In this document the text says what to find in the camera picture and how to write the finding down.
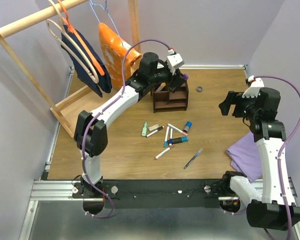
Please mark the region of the orange pink highlighter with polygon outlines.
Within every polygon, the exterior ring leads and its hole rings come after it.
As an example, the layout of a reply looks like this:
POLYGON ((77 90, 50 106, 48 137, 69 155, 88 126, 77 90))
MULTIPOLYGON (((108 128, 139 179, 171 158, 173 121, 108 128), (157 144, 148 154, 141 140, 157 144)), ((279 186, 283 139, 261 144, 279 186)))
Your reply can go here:
POLYGON ((165 88, 165 86, 166 86, 165 82, 161 83, 160 86, 156 89, 156 92, 162 91, 165 88))

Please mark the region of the clear blue pen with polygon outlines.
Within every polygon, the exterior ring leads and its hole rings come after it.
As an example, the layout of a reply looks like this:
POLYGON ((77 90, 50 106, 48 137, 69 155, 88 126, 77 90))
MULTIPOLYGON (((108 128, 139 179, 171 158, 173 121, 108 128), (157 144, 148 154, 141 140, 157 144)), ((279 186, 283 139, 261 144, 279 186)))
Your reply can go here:
POLYGON ((198 152, 187 162, 187 164, 183 167, 183 169, 187 169, 189 165, 204 151, 203 148, 200 148, 198 152))

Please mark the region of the black white marker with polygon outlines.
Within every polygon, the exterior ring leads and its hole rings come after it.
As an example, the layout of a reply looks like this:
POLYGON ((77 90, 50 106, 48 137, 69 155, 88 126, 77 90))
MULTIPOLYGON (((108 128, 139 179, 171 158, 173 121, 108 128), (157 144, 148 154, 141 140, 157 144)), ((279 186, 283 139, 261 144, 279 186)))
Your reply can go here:
POLYGON ((160 126, 157 129, 151 131, 149 134, 146 135, 146 137, 149 138, 150 136, 154 135, 155 133, 161 131, 162 129, 164 129, 164 126, 160 126))

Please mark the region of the purple black highlighter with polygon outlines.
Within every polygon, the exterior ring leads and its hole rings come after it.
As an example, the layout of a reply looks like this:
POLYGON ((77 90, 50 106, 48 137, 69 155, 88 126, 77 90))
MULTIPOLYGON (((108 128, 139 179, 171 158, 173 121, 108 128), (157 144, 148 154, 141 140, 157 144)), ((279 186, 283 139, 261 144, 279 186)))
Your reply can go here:
POLYGON ((186 80, 186 81, 189 79, 189 76, 188 76, 186 73, 185 73, 185 74, 183 74, 183 75, 182 75, 182 77, 183 77, 183 78, 184 78, 184 80, 186 80))

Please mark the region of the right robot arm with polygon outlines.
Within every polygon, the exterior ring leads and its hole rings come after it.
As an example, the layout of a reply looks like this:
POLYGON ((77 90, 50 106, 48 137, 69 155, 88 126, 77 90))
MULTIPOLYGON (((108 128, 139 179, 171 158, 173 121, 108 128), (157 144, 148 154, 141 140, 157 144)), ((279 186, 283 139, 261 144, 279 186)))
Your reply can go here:
POLYGON ((244 173, 226 171, 222 176, 220 191, 231 196, 237 194, 246 207, 249 225, 254 228, 287 231, 300 222, 300 206, 296 205, 290 189, 285 160, 286 131, 276 120, 280 92, 261 87, 248 96, 246 92, 229 91, 219 104, 221 114, 248 120, 262 167, 263 190, 259 193, 244 173))

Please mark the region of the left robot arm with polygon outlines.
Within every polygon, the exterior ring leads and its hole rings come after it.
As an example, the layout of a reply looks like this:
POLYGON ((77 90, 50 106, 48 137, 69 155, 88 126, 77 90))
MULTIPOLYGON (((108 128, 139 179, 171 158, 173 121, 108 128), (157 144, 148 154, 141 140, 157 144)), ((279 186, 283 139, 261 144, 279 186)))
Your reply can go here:
POLYGON ((165 61, 154 52, 147 52, 139 68, 123 87, 107 102, 92 112, 83 110, 77 118, 74 140, 81 150, 83 191, 91 198, 101 191, 101 154, 108 145, 108 128, 125 110, 144 98, 154 86, 165 83, 168 91, 175 92, 188 77, 180 67, 184 60, 179 53, 170 53, 165 61))

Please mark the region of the white brown marker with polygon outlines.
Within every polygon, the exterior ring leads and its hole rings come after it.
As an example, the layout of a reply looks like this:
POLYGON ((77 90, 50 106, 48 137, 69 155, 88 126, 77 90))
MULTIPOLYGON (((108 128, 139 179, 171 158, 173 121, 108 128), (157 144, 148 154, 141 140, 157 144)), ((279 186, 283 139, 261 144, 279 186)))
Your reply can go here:
POLYGON ((154 157, 155 160, 158 160, 159 158, 161 158, 163 155, 165 155, 167 152, 169 152, 175 145, 172 144, 171 146, 167 147, 164 151, 162 151, 161 153, 159 153, 157 156, 154 157))

